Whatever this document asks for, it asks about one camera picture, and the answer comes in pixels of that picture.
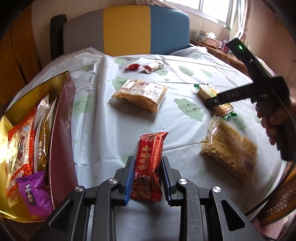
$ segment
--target barcode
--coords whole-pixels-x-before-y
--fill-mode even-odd
[[[253,173],[253,163],[244,159],[242,163],[243,168],[245,168],[249,173]]]

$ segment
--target purple candy package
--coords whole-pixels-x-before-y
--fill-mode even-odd
[[[52,202],[45,191],[44,171],[20,177],[16,181],[30,215],[45,220],[52,213]]]

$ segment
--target gift box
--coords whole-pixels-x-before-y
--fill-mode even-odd
[[[49,196],[55,209],[77,185],[74,166],[71,118],[76,87],[69,72],[61,73],[40,84],[18,100],[0,120],[0,216],[18,222],[37,222],[30,216],[23,199],[9,207],[6,196],[6,154],[8,131],[34,106],[49,94],[51,102],[57,97],[48,147]]]

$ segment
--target wall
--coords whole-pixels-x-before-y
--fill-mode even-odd
[[[66,14],[68,20],[83,13],[119,5],[132,5],[134,0],[34,0],[32,5],[32,28],[42,66],[50,61],[49,23],[58,14]],[[252,52],[263,59],[274,72],[295,83],[296,44],[290,34],[280,24],[274,13],[261,1],[253,0],[247,44]],[[189,14],[190,39],[197,40],[200,30],[214,32],[218,39],[229,39],[234,35],[235,26],[230,32],[207,19]]]

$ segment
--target plastic table cover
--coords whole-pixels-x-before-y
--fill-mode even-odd
[[[126,70],[131,63],[164,64],[151,74],[141,68]],[[194,84],[209,83],[218,91],[252,82],[249,77],[209,54],[203,47],[190,47],[161,55],[107,56],[93,48],[74,52],[46,66],[13,99],[69,70],[76,85],[72,115],[72,145],[78,182],[85,188],[98,186],[136,156],[143,134],[168,131],[163,156],[172,168],[197,186],[220,186],[243,211],[260,202],[272,190],[285,168],[275,146],[271,146],[249,99],[232,103],[237,119],[230,124],[258,146],[255,185],[248,187],[228,174],[215,160],[201,154],[200,144],[214,115],[197,94]],[[128,79],[142,79],[168,88],[158,114],[142,110],[122,99],[110,99]],[[178,240],[180,208],[160,202],[130,200],[116,207],[117,240]]]

